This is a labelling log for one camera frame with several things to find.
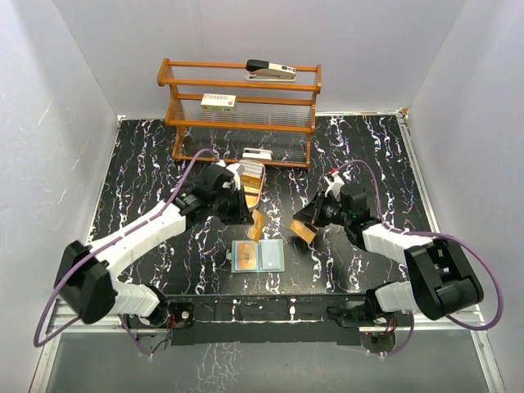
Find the brown gold credit card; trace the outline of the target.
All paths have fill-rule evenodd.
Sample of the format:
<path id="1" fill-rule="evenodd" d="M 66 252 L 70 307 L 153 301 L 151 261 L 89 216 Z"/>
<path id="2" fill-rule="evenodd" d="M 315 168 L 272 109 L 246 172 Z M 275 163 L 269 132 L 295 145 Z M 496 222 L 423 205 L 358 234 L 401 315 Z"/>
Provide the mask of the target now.
<path id="1" fill-rule="evenodd" d="M 318 231 L 316 228 L 295 219 L 291 222 L 290 230 L 308 244 L 313 242 Z"/>

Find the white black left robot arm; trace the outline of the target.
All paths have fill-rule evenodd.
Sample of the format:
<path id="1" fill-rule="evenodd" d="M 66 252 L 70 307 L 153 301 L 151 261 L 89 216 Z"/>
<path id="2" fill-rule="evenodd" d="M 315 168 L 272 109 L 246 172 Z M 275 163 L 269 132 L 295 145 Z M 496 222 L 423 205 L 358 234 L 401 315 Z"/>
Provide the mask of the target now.
<path id="1" fill-rule="evenodd" d="M 160 201 L 144 216 L 90 245 L 69 244 L 55 286 L 86 324 L 107 315 L 135 315 L 153 327 L 166 324 L 169 300 L 151 285 L 124 283 L 120 275 L 162 242 L 216 217 L 227 225 L 254 223 L 241 184 L 241 164 L 212 164 L 176 197 Z"/>

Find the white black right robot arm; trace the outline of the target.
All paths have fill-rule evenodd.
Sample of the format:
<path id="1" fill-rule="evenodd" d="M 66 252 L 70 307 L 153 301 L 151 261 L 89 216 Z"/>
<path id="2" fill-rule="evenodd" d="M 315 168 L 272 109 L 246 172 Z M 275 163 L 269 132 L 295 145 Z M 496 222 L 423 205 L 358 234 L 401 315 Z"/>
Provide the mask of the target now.
<path id="1" fill-rule="evenodd" d="M 421 313 L 437 320 L 484 299 L 482 285 L 457 242 L 386 229 L 372 214 L 363 187 L 346 184 L 339 192 L 318 191 L 293 215 L 291 229 L 305 242 L 312 242 L 318 229 L 330 224 L 343 227 L 353 246 L 408 270 L 405 282 L 367 290 L 361 309 L 371 323 L 382 325 L 395 312 Z"/>

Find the mint green card holder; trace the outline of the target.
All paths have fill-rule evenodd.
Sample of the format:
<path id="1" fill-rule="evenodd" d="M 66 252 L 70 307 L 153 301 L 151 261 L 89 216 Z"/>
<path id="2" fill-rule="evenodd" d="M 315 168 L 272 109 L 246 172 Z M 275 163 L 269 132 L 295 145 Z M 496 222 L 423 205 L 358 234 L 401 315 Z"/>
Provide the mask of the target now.
<path id="1" fill-rule="evenodd" d="M 283 240 L 233 241 L 226 260 L 233 273 L 281 273 L 285 270 Z"/>

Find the orange VIP credit card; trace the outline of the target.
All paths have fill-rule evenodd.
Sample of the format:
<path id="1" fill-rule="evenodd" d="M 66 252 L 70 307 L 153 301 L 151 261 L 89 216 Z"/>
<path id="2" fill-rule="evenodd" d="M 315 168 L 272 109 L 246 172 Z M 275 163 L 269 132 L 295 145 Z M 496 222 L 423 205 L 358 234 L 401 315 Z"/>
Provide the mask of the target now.
<path id="1" fill-rule="evenodd" d="M 257 245 L 255 242 L 237 244 L 237 269 L 241 271 L 257 269 Z"/>

